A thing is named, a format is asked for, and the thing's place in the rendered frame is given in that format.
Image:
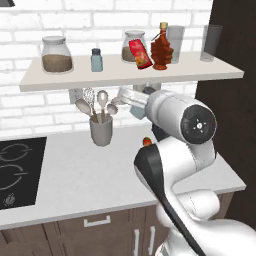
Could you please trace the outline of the dark brown tall cabinet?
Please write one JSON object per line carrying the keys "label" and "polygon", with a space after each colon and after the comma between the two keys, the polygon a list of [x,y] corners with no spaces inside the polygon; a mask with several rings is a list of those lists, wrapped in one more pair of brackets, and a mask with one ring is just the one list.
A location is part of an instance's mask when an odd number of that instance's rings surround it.
{"label": "dark brown tall cabinet", "polygon": [[210,22],[223,27],[216,57],[244,76],[200,81],[196,98],[217,118],[215,149],[246,184],[226,217],[256,228],[256,0],[214,0]]}

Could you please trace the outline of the brown cabinet front under hob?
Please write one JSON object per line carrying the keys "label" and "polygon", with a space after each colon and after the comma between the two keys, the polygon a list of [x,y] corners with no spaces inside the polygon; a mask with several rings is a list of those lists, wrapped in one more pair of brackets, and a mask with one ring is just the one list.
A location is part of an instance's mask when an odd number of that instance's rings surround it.
{"label": "brown cabinet front under hob", "polygon": [[0,230],[0,256],[61,256],[44,224]]}

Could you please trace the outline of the silver spoon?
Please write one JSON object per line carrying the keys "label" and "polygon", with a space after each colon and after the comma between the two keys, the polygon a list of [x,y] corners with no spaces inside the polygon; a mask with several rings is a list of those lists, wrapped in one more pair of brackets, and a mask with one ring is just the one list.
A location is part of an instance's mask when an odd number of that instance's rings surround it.
{"label": "silver spoon", "polygon": [[108,93],[105,90],[100,90],[97,93],[97,102],[101,106],[101,121],[105,122],[105,106],[108,102]]}

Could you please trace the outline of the brown cupboard door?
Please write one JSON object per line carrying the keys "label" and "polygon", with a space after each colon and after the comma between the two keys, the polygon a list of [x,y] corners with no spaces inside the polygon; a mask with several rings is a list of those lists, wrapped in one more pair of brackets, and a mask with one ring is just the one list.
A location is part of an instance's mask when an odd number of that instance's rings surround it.
{"label": "brown cupboard door", "polygon": [[131,227],[131,256],[134,250],[134,230],[139,229],[139,253],[138,256],[149,256],[148,247],[150,239],[150,227],[155,226],[155,242],[153,255],[159,246],[164,242],[167,237],[168,229],[164,227],[156,217],[156,206],[140,207],[131,210],[132,213],[132,227]]}

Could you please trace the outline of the glass jar with tan filling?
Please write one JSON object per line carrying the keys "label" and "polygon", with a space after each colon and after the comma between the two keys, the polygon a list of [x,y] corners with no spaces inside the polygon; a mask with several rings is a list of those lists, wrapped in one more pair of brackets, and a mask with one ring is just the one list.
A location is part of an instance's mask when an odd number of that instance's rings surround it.
{"label": "glass jar with tan filling", "polygon": [[144,46],[146,41],[144,38],[145,32],[141,30],[127,30],[125,32],[125,39],[122,46],[122,60],[126,63],[135,63],[134,56],[132,55],[129,47],[131,40],[140,39]]}

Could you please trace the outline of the blue grey shaker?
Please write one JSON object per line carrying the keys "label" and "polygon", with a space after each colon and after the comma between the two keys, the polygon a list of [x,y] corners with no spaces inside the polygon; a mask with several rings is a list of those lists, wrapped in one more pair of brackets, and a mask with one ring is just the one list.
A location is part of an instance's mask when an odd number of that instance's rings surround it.
{"label": "blue grey shaker", "polygon": [[99,48],[92,49],[91,70],[93,72],[102,72],[103,71],[103,60],[102,60],[102,56],[101,56],[101,50]]}

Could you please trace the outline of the grey utensil pot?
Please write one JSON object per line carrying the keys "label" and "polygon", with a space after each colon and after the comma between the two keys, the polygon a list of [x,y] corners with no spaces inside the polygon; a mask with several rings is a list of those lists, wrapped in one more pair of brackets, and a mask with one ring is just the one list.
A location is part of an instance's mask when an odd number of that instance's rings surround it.
{"label": "grey utensil pot", "polygon": [[113,135],[113,118],[110,115],[105,116],[105,122],[101,123],[101,115],[98,115],[98,123],[90,120],[90,133],[92,141],[101,147],[110,144]]}

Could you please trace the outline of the beige wooden spoon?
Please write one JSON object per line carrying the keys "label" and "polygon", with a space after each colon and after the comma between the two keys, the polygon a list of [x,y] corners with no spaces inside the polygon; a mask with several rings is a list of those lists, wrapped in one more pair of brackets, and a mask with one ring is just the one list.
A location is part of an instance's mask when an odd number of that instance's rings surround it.
{"label": "beige wooden spoon", "polygon": [[97,119],[94,117],[94,115],[91,113],[91,107],[89,106],[89,104],[84,100],[84,99],[78,99],[75,102],[76,107],[82,112],[87,114],[88,116],[90,116],[92,118],[92,120],[94,122],[97,121]]}

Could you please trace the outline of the red snack packet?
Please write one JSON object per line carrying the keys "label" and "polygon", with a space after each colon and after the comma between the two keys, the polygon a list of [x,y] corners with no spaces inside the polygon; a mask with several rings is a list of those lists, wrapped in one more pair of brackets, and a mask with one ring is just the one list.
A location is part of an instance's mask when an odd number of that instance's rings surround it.
{"label": "red snack packet", "polygon": [[130,40],[129,48],[138,69],[145,69],[153,65],[147,54],[146,48],[140,39]]}

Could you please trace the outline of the black hob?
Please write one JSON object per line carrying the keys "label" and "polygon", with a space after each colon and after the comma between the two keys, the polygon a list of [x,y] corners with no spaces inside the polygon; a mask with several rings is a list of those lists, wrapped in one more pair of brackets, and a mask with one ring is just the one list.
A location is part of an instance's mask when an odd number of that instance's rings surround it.
{"label": "black hob", "polygon": [[36,203],[46,137],[0,141],[0,210]]}

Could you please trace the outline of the brown drawer front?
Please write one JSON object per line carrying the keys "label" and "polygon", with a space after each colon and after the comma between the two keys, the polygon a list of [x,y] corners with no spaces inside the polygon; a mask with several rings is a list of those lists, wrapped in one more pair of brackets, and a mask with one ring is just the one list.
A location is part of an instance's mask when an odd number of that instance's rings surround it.
{"label": "brown drawer front", "polygon": [[[111,217],[111,223],[84,228],[83,221]],[[67,256],[129,256],[131,253],[129,210],[58,221],[61,243]]]}

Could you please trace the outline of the white wall socket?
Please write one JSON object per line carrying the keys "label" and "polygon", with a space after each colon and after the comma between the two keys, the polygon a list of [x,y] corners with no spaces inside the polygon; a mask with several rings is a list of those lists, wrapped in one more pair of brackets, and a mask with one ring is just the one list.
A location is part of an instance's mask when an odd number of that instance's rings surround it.
{"label": "white wall socket", "polygon": [[82,88],[76,88],[76,89],[69,90],[69,98],[70,98],[71,104],[74,104],[77,100],[81,99],[82,97],[83,97],[83,89]]}

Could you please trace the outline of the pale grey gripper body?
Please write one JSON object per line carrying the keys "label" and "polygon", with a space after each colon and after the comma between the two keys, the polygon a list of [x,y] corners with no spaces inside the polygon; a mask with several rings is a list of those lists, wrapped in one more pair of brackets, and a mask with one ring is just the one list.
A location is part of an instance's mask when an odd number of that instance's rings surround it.
{"label": "pale grey gripper body", "polygon": [[149,95],[120,86],[117,97],[123,103],[138,108],[144,108],[147,105]]}

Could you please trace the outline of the red brown syrup bottle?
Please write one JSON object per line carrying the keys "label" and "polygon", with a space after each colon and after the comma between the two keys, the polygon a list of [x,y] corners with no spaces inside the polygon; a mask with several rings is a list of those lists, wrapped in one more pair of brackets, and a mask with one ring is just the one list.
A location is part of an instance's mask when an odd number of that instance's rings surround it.
{"label": "red brown syrup bottle", "polygon": [[170,47],[167,39],[167,22],[160,23],[160,32],[151,41],[151,58],[155,70],[166,70],[171,63],[174,49]]}

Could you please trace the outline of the small pale ladle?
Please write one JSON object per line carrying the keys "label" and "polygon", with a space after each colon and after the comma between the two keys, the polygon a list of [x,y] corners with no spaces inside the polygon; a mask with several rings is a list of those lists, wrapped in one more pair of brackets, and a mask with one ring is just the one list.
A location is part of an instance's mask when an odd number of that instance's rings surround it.
{"label": "small pale ladle", "polygon": [[107,111],[108,111],[108,114],[113,116],[113,115],[116,115],[117,112],[118,112],[118,108],[115,104],[112,104],[112,103],[109,103],[107,105]]}

